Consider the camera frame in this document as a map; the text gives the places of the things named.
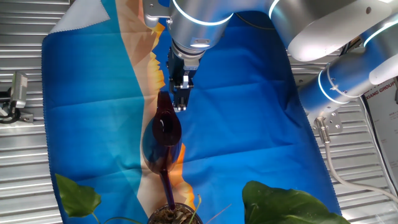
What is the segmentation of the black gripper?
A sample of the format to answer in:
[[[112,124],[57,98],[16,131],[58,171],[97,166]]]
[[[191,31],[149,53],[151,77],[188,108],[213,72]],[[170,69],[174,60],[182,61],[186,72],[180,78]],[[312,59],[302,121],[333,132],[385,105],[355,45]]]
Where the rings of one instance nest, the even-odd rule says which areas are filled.
[[[171,47],[168,54],[169,89],[174,94],[175,112],[187,109],[193,77],[199,67],[199,56],[183,54]]]

